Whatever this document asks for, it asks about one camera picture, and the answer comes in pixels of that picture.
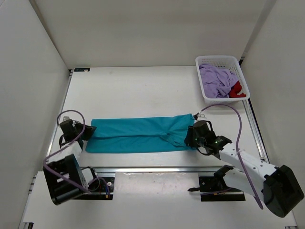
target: white panel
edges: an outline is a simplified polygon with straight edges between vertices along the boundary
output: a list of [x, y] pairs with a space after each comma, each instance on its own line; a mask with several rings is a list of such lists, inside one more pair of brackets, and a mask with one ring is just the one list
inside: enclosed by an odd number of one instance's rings
[[[278, 0], [242, 64], [272, 164], [291, 167], [305, 191], [305, 1]], [[295, 207], [305, 228], [305, 201]]]
[[0, 228], [18, 227], [68, 75], [30, 3], [5, 0], [0, 6]]
[[36, 0], [69, 68], [239, 59], [265, 0]]
[[260, 210], [252, 196], [242, 202], [201, 202], [196, 173], [121, 174], [115, 176], [113, 200], [51, 201], [42, 172], [30, 197], [24, 222], [33, 229], [283, 229], [292, 214], [279, 218]]
[[[86, 123], [94, 118], [135, 118], [195, 114], [206, 107], [199, 86], [196, 67], [121, 67], [91, 68], [89, 72], [74, 72], [64, 110], [83, 113]], [[239, 102], [235, 108], [243, 121], [240, 147], [258, 158], [258, 150], [244, 110]], [[239, 122], [236, 113], [223, 107], [210, 108], [206, 117], [218, 135], [236, 141]], [[67, 113], [80, 120], [78, 114]], [[59, 149], [61, 130], [56, 133], [52, 152]], [[213, 156], [197, 151], [137, 154], [91, 154], [83, 152], [81, 166], [95, 167], [164, 167], [221, 166]]]

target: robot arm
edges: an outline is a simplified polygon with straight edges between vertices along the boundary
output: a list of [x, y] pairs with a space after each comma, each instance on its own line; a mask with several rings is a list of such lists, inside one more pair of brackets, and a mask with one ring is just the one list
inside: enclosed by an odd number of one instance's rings
[[194, 126], [190, 126], [185, 143], [196, 148], [201, 154], [204, 153], [199, 147], [204, 147], [207, 152], [204, 155], [213, 155], [234, 166], [224, 166], [214, 174], [214, 180], [219, 182], [223, 189], [234, 187], [254, 196], [241, 165], [238, 156], [240, 154], [259, 199], [279, 217], [285, 217], [304, 198], [300, 185], [289, 167], [278, 168], [245, 151], [237, 152], [235, 144], [230, 139], [215, 135], [209, 121], [198, 121]]

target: red cloth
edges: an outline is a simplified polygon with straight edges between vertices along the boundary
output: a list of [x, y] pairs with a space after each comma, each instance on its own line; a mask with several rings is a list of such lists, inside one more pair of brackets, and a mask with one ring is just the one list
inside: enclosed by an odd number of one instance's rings
[[229, 92], [229, 97], [230, 98], [243, 98], [246, 97], [246, 95], [244, 93], [238, 94], [240, 93], [240, 91], [242, 90], [242, 86], [240, 85], [239, 81], [231, 88], [230, 92]]

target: white table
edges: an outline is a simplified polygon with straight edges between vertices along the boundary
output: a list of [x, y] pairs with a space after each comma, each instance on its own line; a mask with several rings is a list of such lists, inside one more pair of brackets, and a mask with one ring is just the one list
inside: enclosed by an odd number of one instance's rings
[[[86, 123], [90, 124], [94, 118], [195, 114], [204, 107], [195, 67], [116, 67], [74, 72], [63, 110], [80, 111]], [[257, 158], [264, 157], [248, 103], [239, 102], [234, 107], [243, 121], [240, 147]], [[219, 107], [211, 108], [204, 114], [212, 122], [217, 135], [224, 135], [235, 142], [239, 123], [234, 111]], [[77, 114], [66, 115], [80, 120]], [[61, 130], [55, 134], [50, 152], [59, 149], [61, 134]], [[284, 229], [285, 226], [296, 226], [292, 213], [284, 219], [278, 218], [266, 207], [260, 210], [250, 195], [246, 195], [243, 202], [215, 203], [200, 202], [199, 193], [189, 194], [188, 188], [199, 185], [198, 172], [217, 170], [224, 164], [213, 156], [203, 156], [196, 151], [137, 154], [83, 152], [79, 163], [82, 167], [99, 167], [101, 172], [115, 173], [113, 200], [70, 200], [55, 206], [44, 175], [39, 172], [24, 222], [33, 222], [34, 229]]]

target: white plastic basket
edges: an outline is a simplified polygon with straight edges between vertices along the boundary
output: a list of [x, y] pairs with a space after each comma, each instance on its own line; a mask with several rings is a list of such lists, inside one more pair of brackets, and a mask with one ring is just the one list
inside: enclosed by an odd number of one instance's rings
[[[227, 68], [231, 72], [235, 73], [239, 79], [240, 85], [242, 86], [242, 92], [245, 93], [246, 97], [244, 98], [208, 98], [205, 96], [203, 83], [201, 80], [201, 75], [199, 71], [199, 65], [203, 63], [208, 63], [217, 68]], [[238, 64], [238, 61], [233, 56], [198, 56], [196, 58], [196, 67], [198, 72], [198, 78], [200, 82], [200, 87], [202, 91], [202, 95], [204, 97], [205, 104], [230, 104], [234, 102], [238, 102], [241, 100], [246, 100], [250, 98], [250, 92], [244, 79], [243, 72]]]

